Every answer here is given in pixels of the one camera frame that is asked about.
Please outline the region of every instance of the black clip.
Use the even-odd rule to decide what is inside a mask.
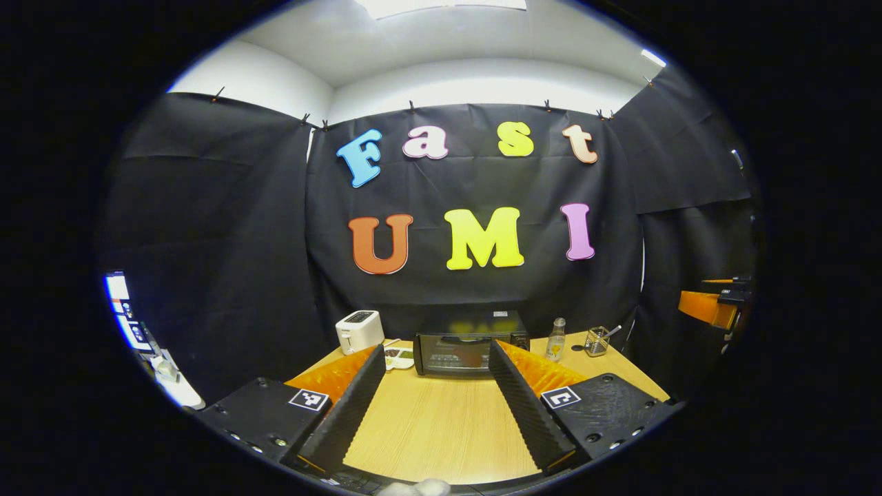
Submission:
[[[221,96],[221,91],[223,91],[223,88],[225,88],[225,87],[226,86],[222,87],[220,89],[220,91],[214,96],[214,98],[212,98],[212,103],[215,103],[216,101],[218,101],[218,97]]]

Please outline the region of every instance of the glass cup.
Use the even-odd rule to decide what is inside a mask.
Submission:
[[[609,348],[609,330],[604,327],[592,327],[588,329],[588,336],[585,339],[585,352],[589,357],[600,357],[606,354]]]

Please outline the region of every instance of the orange soft pad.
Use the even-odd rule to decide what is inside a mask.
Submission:
[[[680,291],[680,304],[677,309],[698,320],[716,327],[728,329],[735,318],[737,307],[733,304],[718,304],[720,295]]]
[[[336,404],[375,348],[376,346],[373,346],[334,360],[330,364],[322,365],[314,371],[289,380],[285,385],[325,393],[331,397],[333,404]]]
[[[545,391],[572,386],[577,382],[588,380],[580,373],[573,372],[525,349],[512,346],[507,342],[497,342],[512,360],[514,366],[518,368],[520,375],[524,376],[524,380],[527,381],[530,389],[533,389],[533,394],[537,398]]]

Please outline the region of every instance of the black curtain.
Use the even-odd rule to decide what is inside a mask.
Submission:
[[[523,122],[531,133],[529,156],[503,156],[497,127]],[[599,159],[580,162],[563,129],[590,132]],[[417,126],[446,131],[449,154],[412,159],[402,145]],[[377,142],[378,176],[359,188],[337,150],[370,129]],[[387,336],[409,339],[438,307],[457,304],[518,310],[532,336],[547,335],[555,317],[569,331],[592,326],[630,327],[640,284],[640,229],[625,155],[609,122],[571,110],[524,105],[451,105],[366,116],[318,131],[307,178],[307,244],[323,328],[356,309],[380,311]],[[569,231],[560,207],[586,203],[595,255],[568,260]],[[520,210],[520,267],[449,270],[451,225],[445,212],[471,210],[486,228],[499,207]],[[386,217],[410,214],[407,264],[394,274],[367,274],[353,261],[348,222],[375,217],[375,251],[392,251]]]
[[[108,177],[101,266],[207,404],[288,380],[333,349],[304,240],[310,126],[240,101],[164,94]]]
[[[646,247],[634,328],[614,344],[670,395],[687,399],[719,359],[725,331],[681,313],[680,291],[756,270],[750,154],[714,103],[670,67],[610,127],[627,157]]]

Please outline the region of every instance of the ceiling light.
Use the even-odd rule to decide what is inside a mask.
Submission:
[[[649,50],[644,49],[642,52],[640,52],[640,54],[642,56],[648,58],[649,60],[655,62],[656,64],[660,65],[661,67],[668,65],[667,63],[665,63],[665,61],[661,60],[656,54],[654,54],[653,52],[651,52]]]
[[[527,0],[472,0],[454,2],[453,0],[355,0],[364,7],[374,19],[382,19],[404,12],[421,11],[435,7],[458,7],[477,5],[481,7],[504,7],[507,9],[527,9]]]

